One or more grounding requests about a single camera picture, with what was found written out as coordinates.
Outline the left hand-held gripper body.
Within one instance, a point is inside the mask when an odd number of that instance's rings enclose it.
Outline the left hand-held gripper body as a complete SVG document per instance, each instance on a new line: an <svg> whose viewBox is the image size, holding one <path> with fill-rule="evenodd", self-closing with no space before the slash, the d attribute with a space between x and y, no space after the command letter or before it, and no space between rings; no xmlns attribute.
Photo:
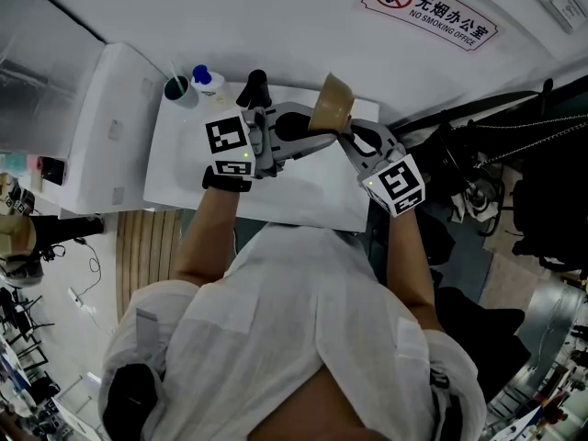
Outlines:
<svg viewBox="0 0 588 441"><path fill-rule="evenodd" d="M261 179L276 177L281 171L262 107L229 109L208 120L205 128L215 174Z"/></svg>

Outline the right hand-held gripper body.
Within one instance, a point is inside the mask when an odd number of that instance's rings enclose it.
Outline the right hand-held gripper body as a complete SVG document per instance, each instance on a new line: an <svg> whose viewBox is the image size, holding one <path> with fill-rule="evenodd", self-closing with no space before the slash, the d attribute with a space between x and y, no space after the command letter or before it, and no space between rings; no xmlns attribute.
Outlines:
<svg viewBox="0 0 588 441"><path fill-rule="evenodd" d="M424 180L402 144L396 144L383 155L375 150L368 152L359 164L358 183L394 218L425 198Z"/></svg>

